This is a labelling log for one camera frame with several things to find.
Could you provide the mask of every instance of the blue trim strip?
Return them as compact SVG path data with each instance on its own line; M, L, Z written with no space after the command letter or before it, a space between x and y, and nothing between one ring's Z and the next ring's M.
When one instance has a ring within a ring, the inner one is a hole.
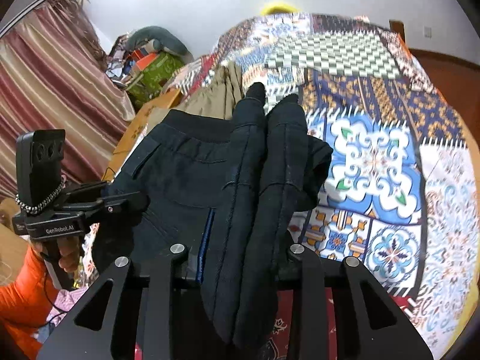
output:
M213 220L215 217L215 210L210 209L205 223L205 229L203 230L202 242L200 243L200 249L198 251L197 260L197 276L195 281L199 284L203 281L203 267L205 266L205 254L208 247L208 240L210 239L210 230L212 230Z

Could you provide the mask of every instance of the curtain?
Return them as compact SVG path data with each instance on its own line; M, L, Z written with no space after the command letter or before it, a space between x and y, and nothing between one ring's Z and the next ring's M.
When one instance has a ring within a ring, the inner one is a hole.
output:
M0 199L16 193L15 142L64 128L68 180L99 180L135 116L76 0L47 0L0 39Z

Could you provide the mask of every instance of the checkered cloth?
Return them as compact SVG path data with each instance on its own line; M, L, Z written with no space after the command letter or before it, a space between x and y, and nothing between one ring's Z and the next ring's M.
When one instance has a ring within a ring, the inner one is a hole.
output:
M281 38L267 56L267 68L312 68L332 75L400 77L395 61L375 33L349 32Z

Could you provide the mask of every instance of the brown floor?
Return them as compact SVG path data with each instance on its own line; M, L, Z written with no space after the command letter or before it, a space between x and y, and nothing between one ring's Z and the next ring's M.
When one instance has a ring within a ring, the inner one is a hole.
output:
M480 67L474 70L428 56L417 56L417 59L480 144Z

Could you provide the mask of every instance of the patterned tablecloth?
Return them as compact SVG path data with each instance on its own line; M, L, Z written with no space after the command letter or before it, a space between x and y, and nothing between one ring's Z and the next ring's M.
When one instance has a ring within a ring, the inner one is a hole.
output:
M232 60L242 67L244 89L265 84L266 112L297 92L309 134L334 149L318 206L291 220L294 240L322 257L358 257L439 359L479 295L474 171L480 168L470 156L478 156L478 148L466 144L470 133L458 113L397 34L364 21L305 13L243 21L166 88L180 88L188 100ZM291 293L279 299L266 359L287 351ZM398 344L407 345L401 337Z

